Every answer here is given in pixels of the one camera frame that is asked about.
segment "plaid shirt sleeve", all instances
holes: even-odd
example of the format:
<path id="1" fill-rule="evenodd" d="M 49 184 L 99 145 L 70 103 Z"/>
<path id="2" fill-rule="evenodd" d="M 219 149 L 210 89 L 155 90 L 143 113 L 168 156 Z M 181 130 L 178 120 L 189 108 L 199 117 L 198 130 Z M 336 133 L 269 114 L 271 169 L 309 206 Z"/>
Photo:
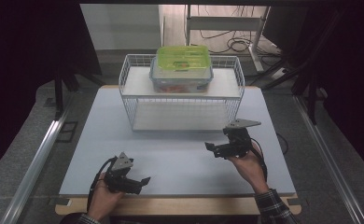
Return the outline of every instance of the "plaid shirt sleeve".
<path id="1" fill-rule="evenodd" d="M 275 189 L 269 192 L 255 195 L 255 201 L 261 215 L 263 224 L 293 224 L 299 221 L 282 202 Z"/>
<path id="2" fill-rule="evenodd" d="M 86 214 L 82 214 L 82 216 L 77 221 L 77 224 L 101 224 L 96 221 L 94 218 L 87 216 Z"/>

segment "hand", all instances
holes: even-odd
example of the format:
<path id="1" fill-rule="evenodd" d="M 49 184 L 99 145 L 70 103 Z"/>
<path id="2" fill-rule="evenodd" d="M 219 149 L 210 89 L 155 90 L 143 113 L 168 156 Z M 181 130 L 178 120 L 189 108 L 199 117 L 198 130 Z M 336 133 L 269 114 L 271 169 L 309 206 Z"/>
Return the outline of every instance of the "hand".
<path id="1" fill-rule="evenodd" d="M 94 194 L 92 195 L 88 216 L 97 221 L 101 221 L 104 217 L 110 215 L 115 209 L 118 201 L 124 196 L 124 192 L 112 193 L 109 191 L 104 182 L 105 174 L 100 175 L 99 181 L 95 186 Z"/>
<path id="2" fill-rule="evenodd" d="M 254 149 L 259 153 L 259 147 L 252 142 Z M 255 156 L 252 151 L 249 151 L 244 157 L 228 157 L 234 166 L 237 168 L 238 173 L 248 181 L 252 186 L 253 190 L 257 194 L 265 193 L 269 191 L 266 180 L 264 178 L 263 170 L 261 169 L 259 159 Z"/>

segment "metal basket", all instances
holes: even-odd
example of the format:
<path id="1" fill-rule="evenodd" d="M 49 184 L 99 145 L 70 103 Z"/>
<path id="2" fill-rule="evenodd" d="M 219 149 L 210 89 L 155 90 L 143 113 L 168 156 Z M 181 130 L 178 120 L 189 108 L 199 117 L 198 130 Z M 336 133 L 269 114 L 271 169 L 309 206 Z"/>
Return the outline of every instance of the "metal basket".
<path id="1" fill-rule="evenodd" d="M 221 131 L 235 119 L 245 90 L 237 57 L 211 56 L 214 77 L 230 80 L 233 89 L 225 92 L 219 86 L 225 82 L 222 80 L 214 83 L 208 94 L 155 92 L 149 79 L 155 57 L 129 54 L 120 72 L 119 91 L 134 131 Z"/>

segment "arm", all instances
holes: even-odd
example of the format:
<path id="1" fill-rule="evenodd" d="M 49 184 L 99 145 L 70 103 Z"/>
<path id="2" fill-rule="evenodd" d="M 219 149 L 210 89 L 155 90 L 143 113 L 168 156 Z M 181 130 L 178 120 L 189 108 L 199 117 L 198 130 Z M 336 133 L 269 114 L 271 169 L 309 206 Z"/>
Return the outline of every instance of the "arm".
<path id="1" fill-rule="evenodd" d="M 260 152 L 253 143 L 254 149 Z M 275 189 L 270 189 L 259 165 L 259 159 L 251 151 L 242 158 L 228 157 L 238 173 L 255 191 L 255 201 L 261 214 L 262 223 L 299 223 L 289 208 L 281 201 Z"/>
<path id="2" fill-rule="evenodd" d="M 112 193 L 109 191 L 101 174 L 100 180 L 95 186 L 92 196 L 90 210 L 87 215 L 82 215 L 77 224 L 99 224 L 100 221 L 108 217 L 115 209 L 119 200 L 124 196 L 124 192 Z"/>

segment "person's left hand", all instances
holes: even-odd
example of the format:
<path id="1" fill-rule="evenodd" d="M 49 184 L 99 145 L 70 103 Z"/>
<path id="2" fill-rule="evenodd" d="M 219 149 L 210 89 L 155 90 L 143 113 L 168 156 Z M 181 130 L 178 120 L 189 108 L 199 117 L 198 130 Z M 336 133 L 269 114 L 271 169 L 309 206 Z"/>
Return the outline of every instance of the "person's left hand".
<path id="1" fill-rule="evenodd" d="M 124 192 L 112 193 L 104 182 L 105 173 L 100 175 L 100 178 L 95 186 L 94 194 L 92 195 L 90 209 L 87 213 L 89 217 L 97 221 L 101 221 L 104 217 L 109 216 L 115 209 L 118 201 L 124 196 Z"/>

